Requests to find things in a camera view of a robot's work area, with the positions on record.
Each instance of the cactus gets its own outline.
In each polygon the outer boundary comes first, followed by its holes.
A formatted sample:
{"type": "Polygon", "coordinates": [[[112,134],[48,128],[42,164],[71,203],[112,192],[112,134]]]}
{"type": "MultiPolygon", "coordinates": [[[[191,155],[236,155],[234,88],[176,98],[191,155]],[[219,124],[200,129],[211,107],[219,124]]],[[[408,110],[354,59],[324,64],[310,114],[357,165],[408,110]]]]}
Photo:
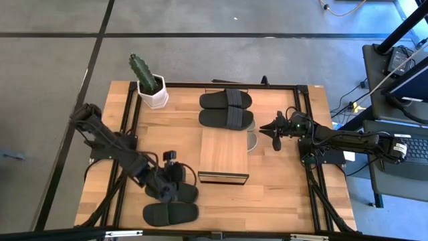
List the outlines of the cactus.
{"type": "Polygon", "coordinates": [[[129,65],[131,65],[132,70],[136,77],[140,80],[142,85],[142,92],[144,94],[153,95],[158,90],[158,83],[154,79],[152,73],[148,69],[148,66],[140,57],[136,54],[131,53],[129,57],[129,65]]]}

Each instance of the yellow cable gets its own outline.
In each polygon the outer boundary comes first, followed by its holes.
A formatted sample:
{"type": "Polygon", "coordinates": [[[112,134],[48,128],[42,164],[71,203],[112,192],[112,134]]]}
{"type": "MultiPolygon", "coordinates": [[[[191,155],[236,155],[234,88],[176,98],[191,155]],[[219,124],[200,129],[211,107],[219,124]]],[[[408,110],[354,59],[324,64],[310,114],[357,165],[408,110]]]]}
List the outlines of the yellow cable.
{"type": "MultiPolygon", "coordinates": [[[[321,4],[326,5],[326,3],[323,0],[319,0],[321,2],[321,4]]],[[[358,4],[358,6],[356,6],[353,10],[349,11],[348,13],[344,13],[344,14],[337,14],[335,12],[333,12],[330,7],[327,7],[327,10],[329,10],[329,12],[331,12],[331,14],[333,14],[334,16],[337,17],[343,17],[345,15],[348,15],[349,13],[354,12],[355,10],[359,9],[367,0],[363,0],[360,4],[358,4]]]]}

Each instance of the metal pole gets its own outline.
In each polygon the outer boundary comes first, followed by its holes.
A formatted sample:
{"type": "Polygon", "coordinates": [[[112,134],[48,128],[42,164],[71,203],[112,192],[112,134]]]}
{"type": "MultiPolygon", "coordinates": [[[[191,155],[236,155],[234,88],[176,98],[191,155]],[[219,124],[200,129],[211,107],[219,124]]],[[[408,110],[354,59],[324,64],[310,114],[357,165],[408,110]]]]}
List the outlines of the metal pole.
{"type": "Polygon", "coordinates": [[[421,21],[428,13],[428,1],[424,1],[394,32],[386,38],[378,47],[378,54],[385,54],[396,44],[408,31],[421,21]]]}

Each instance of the white cable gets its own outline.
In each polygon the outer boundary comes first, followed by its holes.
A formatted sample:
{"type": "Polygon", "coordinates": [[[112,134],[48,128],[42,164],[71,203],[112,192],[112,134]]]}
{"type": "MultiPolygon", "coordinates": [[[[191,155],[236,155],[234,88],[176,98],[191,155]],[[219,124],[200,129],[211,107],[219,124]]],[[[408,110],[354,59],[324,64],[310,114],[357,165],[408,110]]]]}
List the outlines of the white cable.
{"type": "MultiPolygon", "coordinates": [[[[360,104],[362,104],[368,97],[370,97],[378,88],[379,86],[381,86],[383,84],[383,82],[387,81],[389,77],[391,77],[397,70],[399,70],[403,65],[405,65],[409,60],[412,60],[414,56],[416,56],[420,51],[422,51],[423,49],[425,49],[428,46],[428,44],[425,44],[420,50],[416,51],[415,53],[413,53],[412,55],[410,55],[410,57],[408,57],[403,63],[401,63],[398,67],[396,67],[391,73],[389,73],[387,75],[387,77],[385,77],[378,85],[376,85],[376,87],[373,88],[372,91],[369,92],[369,94],[367,94],[367,96],[365,98],[363,98],[363,100],[360,101],[360,104]]],[[[352,110],[352,112],[354,112],[354,110],[358,107],[358,104],[356,104],[355,108],[352,110]]]]}
{"type": "MultiPolygon", "coordinates": [[[[323,4],[323,6],[325,6],[325,5],[327,5],[323,0],[319,0],[320,2],[321,2],[321,4],[323,4]]],[[[357,10],[357,9],[359,9],[365,2],[366,2],[367,0],[363,0],[360,4],[358,4],[358,6],[356,6],[353,10],[351,10],[351,11],[349,11],[348,13],[344,13],[344,14],[337,14],[337,13],[335,13],[335,12],[333,12],[331,9],[330,9],[330,7],[327,7],[327,10],[329,11],[329,12],[331,12],[331,14],[333,14],[334,16],[337,16],[337,17],[343,17],[343,16],[346,16],[346,15],[348,15],[349,13],[352,13],[352,12],[354,12],[355,10],[357,10]]]]}

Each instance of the wooden block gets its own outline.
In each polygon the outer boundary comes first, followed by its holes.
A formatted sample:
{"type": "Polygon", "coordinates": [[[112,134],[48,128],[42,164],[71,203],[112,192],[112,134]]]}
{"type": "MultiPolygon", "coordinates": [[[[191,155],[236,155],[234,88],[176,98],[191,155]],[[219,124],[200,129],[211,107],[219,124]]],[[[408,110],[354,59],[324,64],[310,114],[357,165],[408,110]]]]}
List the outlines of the wooden block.
{"type": "Polygon", "coordinates": [[[248,175],[247,131],[203,127],[201,182],[244,184],[248,175]]]}

